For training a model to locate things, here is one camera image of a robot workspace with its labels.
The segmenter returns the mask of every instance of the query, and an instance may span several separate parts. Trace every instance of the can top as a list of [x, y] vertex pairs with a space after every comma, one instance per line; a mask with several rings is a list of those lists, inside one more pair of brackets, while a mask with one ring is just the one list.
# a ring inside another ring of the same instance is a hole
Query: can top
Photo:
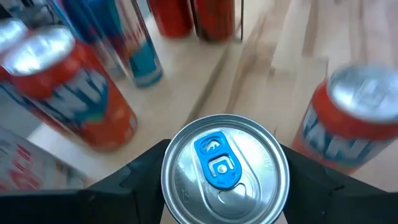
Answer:
[[375, 123], [398, 121], [398, 72], [378, 66], [349, 65], [328, 82], [334, 104], [350, 115]]
[[7, 55], [4, 66], [14, 76], [33, 75], [63, 60], [74, 46], [75, 38], [68, 28], [43, 27]]
[[24, 38], [28, 28], [17, 18], [3, 19], [0, 21], [0, 54], [10, 46]]
[[262, 126], [242, 116], [213, 115], [173, 138], [162, 190], [179, 223], [272, 223], [287, 200], [289, 167]]

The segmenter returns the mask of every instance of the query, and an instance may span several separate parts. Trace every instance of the blue can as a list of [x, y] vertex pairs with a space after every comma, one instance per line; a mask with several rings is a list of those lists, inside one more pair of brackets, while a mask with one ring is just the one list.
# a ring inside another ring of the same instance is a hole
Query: blue can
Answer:
[[99, 41], [117, 54], [127, 75], [138, 87], [147, 87], [162, 77], [162, 66], [138, 5], [131, 0], [62, 0], [73, 28], [90, 45]]

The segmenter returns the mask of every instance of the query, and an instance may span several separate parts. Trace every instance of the silver can rim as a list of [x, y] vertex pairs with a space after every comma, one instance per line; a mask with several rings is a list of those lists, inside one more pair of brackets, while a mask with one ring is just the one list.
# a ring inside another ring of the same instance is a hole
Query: silver can rim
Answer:
[[[71, 45], [70, 48], [67, 49], [63, 55], [61, 55], [60, 57], [57, 57], [55, 60], [53, 60], [50, 64], [48, 64], [46, 67], [40, 68], [35, 70], [34, 72], [20, 72], [20, 71], [15, 71], [13, 66], [10, 66], [10, 62], [9, 60], [13, 61], [14, 57], [19, 54], [20, 50], [22, 48], [25, 47], [26, 44], [28, 44], [29, 42], [34, 41], [35, 38], [37, 38], [37, 35], [40, 35], [44, 32], [47, 32], [49, 30], [55, 30], [55, 29], [61, 29], [64, 30], [65, 33], [70, 34], [71, 36]], [[31, 37], [26, 38], [25, 40], [22, 41], [21, 45], [16, 47], [15, 50], [13, 50], [10, 54], [7, 54], [6, 57], [4, 58], [4, 67], [9, 71], [10, 75], [17, 75], [17, 76], [21, 76], [21, 77], [28, 77], [30, 75], [35, 75], [36, 73], [39, 72], [43, 72], [47, 69], [49, 69], [50, 67], [58, 64], [59, 62], [61, 62], [62, 60], [64, 60], [65, 58], [67, 58], [71, 52], [73, 51], [73, 49], [76, 46], [76, 38], [73, 36], [72, 32], [70, 31], [70, 29], [66, 26], [63, 25], [49, 25], [49, 26], [43, 26], [40, 27], [38, 29], [35, 30], [34, 34]]]
[[214, 114], [214, 115], [205, 116], [203, 118], [192, 121], [191, 123], [186, 125], [184, 128], [182, 128], [174, 136], [174, 138], [172, 139], [172, 141], [170, 142], [169, 146], [166, 149], [164, 160], [162, 163], [162, 172], [161, 172], [161, 176], [160, 176], [160, 183], [162, 185], [162, 193], [164, 195], [165, 204], [166, 204], [168, 210], [170, 211], [170, 213], [172, 214], [172, 216], [174, 217], [174, 219], [177, 222], [179, 222], [181, 224], [191, 224], [191, 223], [187, 222], [186, 219], [184, 218], [184, 216], [181, 214], [181, 212], [178, 211], [178, 207], [176, 206], [176, 203], [175, 203], [175, 201], [172, 197], [172, 193], [171, 193], [172, 190], [171, 190], [171, 186], [169, 184], [170, 183], [169, 171], [172, 168], [172, 161], [176, 158], [176, 156], [180, 152], [179, 150], [174, 151], [174, 148], [176, 146], [178, 146], [178, 143], [180, 142], [179, 137], [181, 135], [182, 136], [185, 135], [187, 130], [192, 125], [194, 125], [196, 123], [201, 123], [207, 119], [214, 118], [215, 116], [223, 116], [226, 118], [244, 120], [245, 122], [249, 123], [248, 126], [251, 126], [252, 129], [259, 131], [260, 133], [264, 133], [265, 135], [267, 135], [267, 137], [269, 137], [269, 140], [272, 143], [274, 143], [273, 145], [275, 146], [275, 148], [273, 148], [273, 153], [277, 153], [280, 156], [278, 163], [281, 164], [281, 167], [285, 167], [285, 169], [284, 169], [284, 174], [285, 174], [284, 177], [285, 178], [283, 179], [284, 187], [283, 187], [283, 189], [280, 190], [279, 195], [275, 196], [274, 201], [277, 201], [277, 203], [274, 203], [275, 204], [275, 206], [273, 208], [274, 212], [271, 213], [272, 217], [269, 222], [269, 223], [274, 223], [279, 218], [280, 214], [283, 212], [283, 208], [284, 208], [284, 205], [286, 204], [287, 197], [289, 194], [289, 189], [290, 189], [290, 172], [289, 172], [289, 164], [287, 162], [286, 155], [282, 149], [282, 146], [280, 146], [278, 140], [276, 140], [274, 135], [271, 134], [266, 128], [264, 128], [257, 122], [255, 122], [247, 117], [235, 115], [235, 114]]
[[377, 119], [377, 118], [362, 118], [361, 116], [359, 116], [358, 114], [352, 112], [351, 110], [346, 109], [344, 106], [341, 106], [338, 102], [336, 102], [336, 100], [334, 99], [334, 97], [331, 96], [331, 89], [333, 88], [332, 86], [332, 80], [341, 77], [344, 74], [344, 71], [346, 71], [347, 69], [353, 68], [353, 67], [377, 67], [377, 68], [385, 68], [386, 70], [391, 70], [393, 71], [393, 68], [390, 67], [385, 67], [382, 65], [378, 65], [378, 64], [370, 64], [370, 65], [365, 65], [363, 63], [358, 63], [358, 62], [351, 62], [351, 63], [346, 63], [344, 65], [342, 65], [341, 67], [339, 67], [338, 69], [336, 69], [326, 80], [326, 93], [330, 99], [330, 101], [333, 103], [333, 105], [335, 107], [337, 107], [339, 110], [344, 111], [345, 113], [348, 113], [350, 116], [356, 118], [356, 119], [360, 119], [363, 120], [365, 122], [368, 123], [373, 123], [373, 124], [391, 124], [391, 123], [398, 123], [398, 121], [396, 120], [391, 120], [391, 119]]

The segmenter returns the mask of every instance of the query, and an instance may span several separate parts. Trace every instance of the can label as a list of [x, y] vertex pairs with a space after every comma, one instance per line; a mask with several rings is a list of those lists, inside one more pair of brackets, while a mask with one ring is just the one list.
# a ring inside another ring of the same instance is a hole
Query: can label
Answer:
[[[3, 82], [0, 84], [0, 89], [3, 89], [6, 95], [18, 105], [30, 111], [33, 115], [40, 118], [43, 122], [56, 129], [57, 131], [67, 133], [63, 127], [61, 127], [56, 121], [50, 116], [43, 113], [28, 97], [21, 95], [15, 86], [9, 82]], [[67, 124], [67, 120], [60, 120], [61, 123]]]
[[0, 127], [0, 192], [84, 186], [85, 177], [75, 169]]
[[108, 101], [108, 83], [95, 70], [80, 70], [76, 77], [60, 85], [53, 97], [39, 102], [40, 108], [59, 121], [81, 127], [104, 118]]
[[0, 83], [0, 89], [4, 90], [6, 95], [18, 105], [21, 105], [27, 110], [36, 108], [36, 106], [26, 97], [19, 94], [14, 85], [9, 82]]
[[146, 31], [145, 22], [135, 3], [130, 0], [116, 1], [118, 21], [124, 39], [124, 50], [120, 52], [129, 65], [138, 86], [150, 85], [162, 75], [155, 47]]
[[114, 83], [96, 70], [81, 69], [53, 96], [34, 104], [94, 147], [111, 148], [134, 133], [136, 117]]
[[345, 139], [334, 135], [322, 125], [313, 105], [308, 107], [304, 117], [303, 139], [312, 152], [343, 166], [360, 166], [376, 157], [395, 140]]

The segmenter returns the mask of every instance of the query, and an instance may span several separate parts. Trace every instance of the orange soda can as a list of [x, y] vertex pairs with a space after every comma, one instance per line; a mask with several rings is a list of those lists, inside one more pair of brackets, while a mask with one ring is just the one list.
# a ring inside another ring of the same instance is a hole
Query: orange soda can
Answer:
[[350, 65], [318, 85], [293, 148], [344, 174], [375, 158], [398, 135], [398, 73]]
[[[8, 52], [17, 46], [24, 39], [33, 35], [33, 32], [29, 31], [26, 25], [19, 19], [9, 18], [0, 21], [0, 33], [2, 38], [0, 39], [0, 60], [3, 62], [4, 57]], [[0, 66], [0, 90], [3, 90], [5, 94], [18, 105], [30, 111], [33, 115], [41, 119], [47, 125], [53, 129], [65, 134], [67, 131], [63, 129], [56, 121], [39, 110], [28, 98], [21, 95], [9, 82], [8, 71]]]
[[136, 115], [93, 51], [64, 26], [35, 31], [4, 59], [12, 84], [97, 151], [132, 138]]

